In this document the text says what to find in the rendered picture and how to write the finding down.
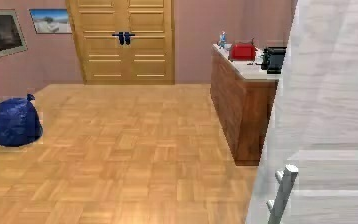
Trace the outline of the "blue soap dispenser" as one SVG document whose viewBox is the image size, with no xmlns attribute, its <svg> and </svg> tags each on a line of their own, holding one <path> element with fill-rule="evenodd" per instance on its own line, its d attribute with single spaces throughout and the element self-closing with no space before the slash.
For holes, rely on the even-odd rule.
<svg viewBox="0 0 358 224">
<path fill-rule="evenodd" d="M 227 43 L 227 40 L 226 40 L 226 32 L 225 31 L 222 31 L 220 36 L 219 36 L 219 41 L 218 41 L 218 46 L 220 49 L 224 49 L 225 48 L 225 45 Z"/>
</svg>

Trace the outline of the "brown wooden counter cabinet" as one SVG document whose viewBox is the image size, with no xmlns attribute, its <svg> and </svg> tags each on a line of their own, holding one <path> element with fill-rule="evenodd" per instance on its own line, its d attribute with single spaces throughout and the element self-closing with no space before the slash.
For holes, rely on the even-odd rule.
<svg viewBox="0 0 358 224">
<path fill-rule="evenodd" d="M 258 166 L 278 79 L 259 66 L 229 61 L 216 44 L 211 53 L 211 99 L 233 160 L 237 166 Z"/>
</svg>

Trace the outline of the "red toaster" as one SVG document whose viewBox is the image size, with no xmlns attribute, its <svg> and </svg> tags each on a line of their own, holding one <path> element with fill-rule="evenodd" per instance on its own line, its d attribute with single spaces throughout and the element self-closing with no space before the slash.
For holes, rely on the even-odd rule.
<svg viewBox="0 0 358 224">
<path fill-rule="evenodd" d="M 254 61 L 256 57 L 256 47 L 254 39 L 249 42 L 237 42 L 231 45 L 228 59 L 230 61 Z"/>
</svg>

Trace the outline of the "wooden double door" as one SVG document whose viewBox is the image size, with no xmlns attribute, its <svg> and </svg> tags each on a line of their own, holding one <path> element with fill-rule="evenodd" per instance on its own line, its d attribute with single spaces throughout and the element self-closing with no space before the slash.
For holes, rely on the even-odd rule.
<svg viewBox="0 0 358 224">
<path fill-rule="evenodd" d="M 65 0 L 86 84 L 173 84 L 173 0 Z"/>
</svg>

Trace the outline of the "black coffee machine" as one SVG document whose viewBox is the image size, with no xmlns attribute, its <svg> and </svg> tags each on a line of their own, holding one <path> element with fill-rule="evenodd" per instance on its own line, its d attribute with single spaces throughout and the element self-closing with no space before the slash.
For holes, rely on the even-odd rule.
<svg viewBox="0 0 358 224">
<path fill-rule="evenodd" d="M 262 62 L 258 64 L 268 74 L 280 74 L 286 55 L 286 47 L 266 47 L 261 55 Z"/>
</svg>

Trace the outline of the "grey fridge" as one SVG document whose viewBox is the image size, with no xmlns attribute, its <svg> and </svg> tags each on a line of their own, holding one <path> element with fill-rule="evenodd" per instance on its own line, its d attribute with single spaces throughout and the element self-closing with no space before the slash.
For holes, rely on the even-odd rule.
<svg viewBox="0 0 358 224">
<path fill-rule="evenodd" d="M 281 224 L 358 224 L 358 0 L 298 0 L 244 224 L 267 224 L 288 164 Z"/>
</svg>

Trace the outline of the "blue sky framed picture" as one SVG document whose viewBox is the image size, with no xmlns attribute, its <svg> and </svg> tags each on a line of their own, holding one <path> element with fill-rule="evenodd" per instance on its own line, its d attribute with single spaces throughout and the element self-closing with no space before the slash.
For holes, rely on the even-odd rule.
<svg viewBox="0 0 358 224">
<path fill-rule="evenodd" d="M 66 9 L 30 9 L 37 34 L 71 34 L 69 14 Z"/>
</svg>

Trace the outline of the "blue garbage bag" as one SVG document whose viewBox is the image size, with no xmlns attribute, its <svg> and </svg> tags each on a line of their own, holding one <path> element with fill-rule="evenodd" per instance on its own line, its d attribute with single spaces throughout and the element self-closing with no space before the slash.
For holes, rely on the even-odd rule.
<svg viewBox="0 0 358 224">
<path fill-rule="evenodd" d="M 0 146 L 20 147 L 37 141 L 43 135 L 35 96 L 10 98 L 0 102 Z"/>
</svg>

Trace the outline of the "dark framed picture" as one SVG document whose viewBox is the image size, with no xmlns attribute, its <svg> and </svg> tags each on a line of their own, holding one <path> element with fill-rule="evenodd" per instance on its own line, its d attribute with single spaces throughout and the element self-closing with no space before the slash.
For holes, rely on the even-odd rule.
<svg viewBox="0 0 358 224">
<path fill-rule="evenodd" d="M 0 9 L 0 58 L 27 50 L 14 9 Z"/>
</svg>

